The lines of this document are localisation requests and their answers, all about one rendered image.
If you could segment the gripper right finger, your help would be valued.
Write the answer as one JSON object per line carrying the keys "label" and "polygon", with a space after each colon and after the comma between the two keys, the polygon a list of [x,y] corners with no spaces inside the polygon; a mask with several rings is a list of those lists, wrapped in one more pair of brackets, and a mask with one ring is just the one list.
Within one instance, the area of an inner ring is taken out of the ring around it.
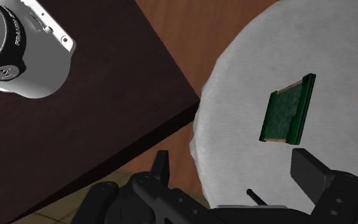
{"label": "gripper right finger", "polygon": [[292,150],[290,175],[315,205],[306,224],[358,224],[358,176],[328,168],[304,148]]}

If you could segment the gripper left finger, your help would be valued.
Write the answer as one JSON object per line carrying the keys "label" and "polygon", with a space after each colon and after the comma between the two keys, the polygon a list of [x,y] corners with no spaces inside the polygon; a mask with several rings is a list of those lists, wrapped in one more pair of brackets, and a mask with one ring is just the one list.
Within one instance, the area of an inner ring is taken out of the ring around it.
{"label": "gripper left finger", "polygon": [[151,170],[91,186],[70,224],[226,224],[178,188],[169,189],[169,152],[157,152]]}

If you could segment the black thin pen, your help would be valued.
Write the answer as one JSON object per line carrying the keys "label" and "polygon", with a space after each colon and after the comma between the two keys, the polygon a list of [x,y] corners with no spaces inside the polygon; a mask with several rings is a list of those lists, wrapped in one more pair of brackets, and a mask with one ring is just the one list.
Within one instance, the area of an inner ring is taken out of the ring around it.
{"label": "black thin pen", "polygon": [[263,201],[252,189],[247,189],[246,194],[258,205],[267,206],[267,203]]}

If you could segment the green book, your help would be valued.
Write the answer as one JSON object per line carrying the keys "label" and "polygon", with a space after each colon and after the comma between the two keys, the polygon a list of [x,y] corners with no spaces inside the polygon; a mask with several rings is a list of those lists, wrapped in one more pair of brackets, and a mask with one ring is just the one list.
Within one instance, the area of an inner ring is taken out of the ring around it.
{"label": "green book", "polygon": [[316,75],[270,94],[259,140],[299,145],[312,97]]}

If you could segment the dark brown robot stand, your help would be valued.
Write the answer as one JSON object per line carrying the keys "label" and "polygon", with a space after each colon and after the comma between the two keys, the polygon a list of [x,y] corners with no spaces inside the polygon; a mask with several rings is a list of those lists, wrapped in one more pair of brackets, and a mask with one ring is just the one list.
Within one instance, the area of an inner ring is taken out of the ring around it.
{"label": "dark brown robot stand", "polygon": [[0,92],[0,224],[107,176],[192,122],[199,98],[135,0],[39,0],[73,37],[51,96]]}

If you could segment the white round fabric stool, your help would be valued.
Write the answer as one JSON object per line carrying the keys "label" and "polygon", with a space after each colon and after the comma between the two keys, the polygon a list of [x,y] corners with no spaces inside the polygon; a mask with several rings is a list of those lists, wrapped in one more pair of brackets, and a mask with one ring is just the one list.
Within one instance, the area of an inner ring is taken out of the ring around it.
{"label": "white round fabric stool", "polygon": [[300,146],[358,176],[358,0],[280,0],[246,25],[203,86],[191,154],[210,207],[314,205],[291,178],[292,146],[261,142],[270,94],[313,73]]}

